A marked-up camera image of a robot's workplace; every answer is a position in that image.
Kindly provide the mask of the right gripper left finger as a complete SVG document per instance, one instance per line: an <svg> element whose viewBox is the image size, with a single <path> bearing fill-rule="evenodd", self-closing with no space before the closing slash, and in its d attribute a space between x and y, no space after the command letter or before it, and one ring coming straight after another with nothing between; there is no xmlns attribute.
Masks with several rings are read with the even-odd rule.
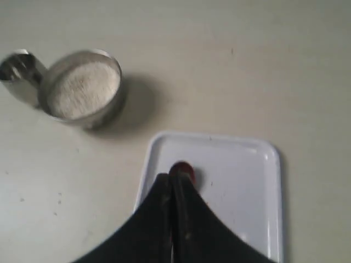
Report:
<svg viewBox="0 0 351 263"><path fill-rule="evenodd" d="M123 226L76 262L171 262L171 194L169 175L157 175Z"/></svg>

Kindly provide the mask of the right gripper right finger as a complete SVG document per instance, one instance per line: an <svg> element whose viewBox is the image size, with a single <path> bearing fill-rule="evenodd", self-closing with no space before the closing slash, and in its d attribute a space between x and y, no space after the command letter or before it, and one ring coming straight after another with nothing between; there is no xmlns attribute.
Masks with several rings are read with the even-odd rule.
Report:
<svg viewBox="0 0 351 263"><path fill-rule="evenodd" d="M188 173L172 169L170 180L174 262L272 262L217 218Z"/></svg>

